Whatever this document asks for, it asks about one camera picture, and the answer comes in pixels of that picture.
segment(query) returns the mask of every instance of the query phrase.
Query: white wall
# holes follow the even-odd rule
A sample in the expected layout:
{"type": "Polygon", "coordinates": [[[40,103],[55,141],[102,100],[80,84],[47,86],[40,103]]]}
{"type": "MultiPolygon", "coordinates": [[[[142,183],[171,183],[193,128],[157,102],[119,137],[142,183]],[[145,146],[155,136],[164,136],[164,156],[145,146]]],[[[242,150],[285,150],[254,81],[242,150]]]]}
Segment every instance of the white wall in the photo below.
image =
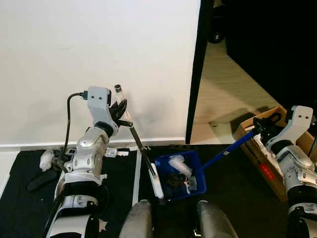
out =
{"type": "MultiPolygon", "coordinates": [[[[1,0],[0,145],[63,142],[67,96],[117,83],[143,139],[184,137],[198,11],[194,0],[1,0]]],[[[72,99],[71,116],[75,141],[91,125],[86,101],[72,99]]]]}

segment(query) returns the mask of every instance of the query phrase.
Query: cardboard box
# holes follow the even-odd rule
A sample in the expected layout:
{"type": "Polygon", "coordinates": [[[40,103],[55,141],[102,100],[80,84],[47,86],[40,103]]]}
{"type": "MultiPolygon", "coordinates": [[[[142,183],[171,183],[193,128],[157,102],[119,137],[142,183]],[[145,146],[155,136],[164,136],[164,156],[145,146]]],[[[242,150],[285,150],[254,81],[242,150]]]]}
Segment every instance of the cardboard box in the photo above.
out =
{"type": "MultiPolygon", "coordinates": [[[[257,118],[267,118],[273,113],[281,113],[282,119],[277,123],[279,126],[286,126],[285,116],[286,110],[282,107],[275,107],[269,111],[257,115],[257,118]]],[[[244,136],[247,132],[246,129],[253,125],[253,118],[250,118],[242,122],[233,137],[238,140],[244,136]]],[[[306,154],[313,144],[314,138],[307,131],[296,141],[296,145],[299,146],[306,154]]],[[[281,201],[287,201],[287,194],[285,186],[283,184],[283,176],[279,173],[278,166],[275,161],[270,161],[267,156],[261,151],[259,145],[254,139],[251,139],[241,146],[242,150],[246,153],[252,163],[257,167],[263,178],[270,185],[276,196],[281,201]]],[[[312,154],[311,160],[317,161],[317,150],[312,154]]]]}

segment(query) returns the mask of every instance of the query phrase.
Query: black mat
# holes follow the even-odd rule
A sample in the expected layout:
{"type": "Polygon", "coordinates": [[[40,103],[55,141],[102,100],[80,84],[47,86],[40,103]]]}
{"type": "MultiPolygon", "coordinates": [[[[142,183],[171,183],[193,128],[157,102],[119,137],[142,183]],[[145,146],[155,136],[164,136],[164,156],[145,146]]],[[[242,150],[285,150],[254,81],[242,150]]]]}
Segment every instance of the black mat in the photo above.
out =
{"type": "MultiPolygon", "coordinates": [[[[220,152],[224,145],[192,147],[151,147],[153,160],[160,155],[196,150],[202,163],[220,152]]],[[[8,184],[0,200],[2,219],[0,237],[41,237],[52,206],[56,182],[29,193],[26,183],[37,173],[43,151],[21,152],[14,162],[8,184]]],[[[104,159],[103,171],[110,203],[103,218],[109,220],[105,237],[117,237],[131,208],[135,170],[135,152],[128,157],[104,159]]],[[[285,237],[287,204],[281,203],[241,150],[208,168],[205,172],[208,190],[194,196],[159,206],[154,197],[145,165],[141,166],[139,199],[153,203],[155,237],[191,237],[196,225],[195,205],[200,199],[219,205],[229,217],[240,238],[285,237]]]]}

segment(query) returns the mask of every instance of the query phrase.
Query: blue handle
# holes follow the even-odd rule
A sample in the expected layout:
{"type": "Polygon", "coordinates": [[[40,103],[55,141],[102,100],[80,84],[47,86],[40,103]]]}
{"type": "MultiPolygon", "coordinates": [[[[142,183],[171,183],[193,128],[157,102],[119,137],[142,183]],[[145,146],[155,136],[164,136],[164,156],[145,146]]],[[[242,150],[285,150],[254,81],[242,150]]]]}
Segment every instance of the blue handle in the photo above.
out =
{"type": "Polygon", "coordinates": [[[209,160],[207,163],[205,163],[201,168],[196,170],[196,173],[199,173],[212,165],[213,163],[217,162],[218,160],[222,159],[226,155],[228,155],[231,151],[235,150],[236,148],[240,147],[243,143],[250,140],[253,136],[255,136],[255,133],[252,131],[248,132],[246,135],[244,135],[242,138],[234,142],[232,145],[227,147],[225,150],[221,151],[219,154],[217,154],[213,159],[209,160]]]}

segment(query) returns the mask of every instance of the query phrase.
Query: red label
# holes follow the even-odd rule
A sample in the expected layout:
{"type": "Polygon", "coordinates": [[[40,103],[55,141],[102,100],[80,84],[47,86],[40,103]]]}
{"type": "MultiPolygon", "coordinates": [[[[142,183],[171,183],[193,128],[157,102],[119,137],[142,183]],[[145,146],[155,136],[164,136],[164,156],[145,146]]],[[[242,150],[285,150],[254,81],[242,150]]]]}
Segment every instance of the red label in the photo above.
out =
{"type": "Polygon", "coordinates": [[[260,164],[259,165],[260,170],[262,170],[262,172],[265,174],[265,176],[269,179],[269,180],[274,180],[275,179],[275,175],[273,174],[273,172],[268,168],[268,166],[266,164],[260,164]]]}

